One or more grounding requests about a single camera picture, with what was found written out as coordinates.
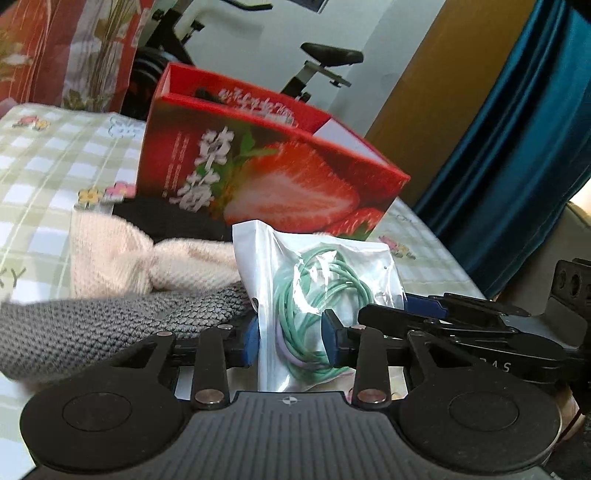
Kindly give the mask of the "person's right hand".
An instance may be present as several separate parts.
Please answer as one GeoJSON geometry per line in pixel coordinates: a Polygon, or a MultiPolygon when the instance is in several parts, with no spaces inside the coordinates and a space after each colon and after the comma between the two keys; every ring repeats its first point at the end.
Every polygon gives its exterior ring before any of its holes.
{"type": "Polygon", "coordinates": [[[579,412],[579,406],[570,389],[566,389],[555,396],[559,407],[562,429],[558,442],[569,440],[585,423],[586,417],[579,412]]]}

